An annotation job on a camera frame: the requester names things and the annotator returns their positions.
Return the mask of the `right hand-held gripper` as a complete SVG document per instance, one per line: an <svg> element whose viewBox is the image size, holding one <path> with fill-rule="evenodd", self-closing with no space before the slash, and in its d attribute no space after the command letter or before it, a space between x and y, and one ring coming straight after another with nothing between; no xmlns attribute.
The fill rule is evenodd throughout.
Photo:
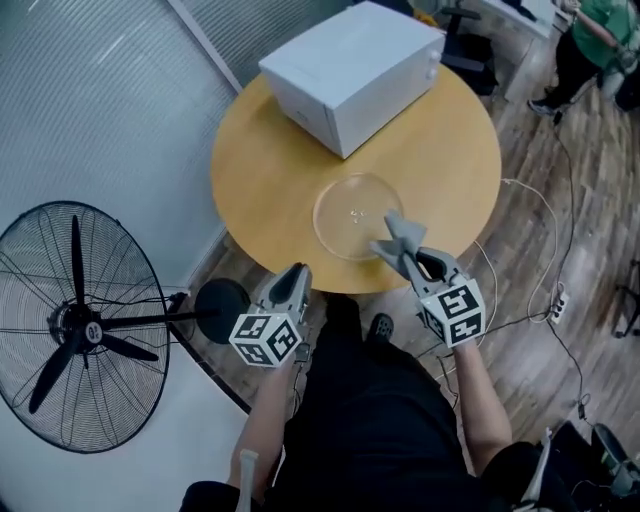
<svg viewBox="0 0 640 512"><path fill-rule="evenodd" d="M475 279L460 272L450 254L420 247L400 258L404 278L417 295L418 316L448 348L485 333L486 309Z"/></svg>

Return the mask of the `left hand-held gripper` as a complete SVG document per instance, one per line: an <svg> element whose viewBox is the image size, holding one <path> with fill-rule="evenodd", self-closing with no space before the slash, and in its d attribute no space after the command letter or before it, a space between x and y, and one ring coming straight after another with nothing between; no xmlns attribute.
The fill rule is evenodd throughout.
<svg viewBox="0 0 640 512"><path fill-rule="evenodd" d="M263 287L259 301L238 317L229 342L247 365L278 368L295 353L303 342L300 328L311 283L310 267L294 263L275 275Z"/></svg>

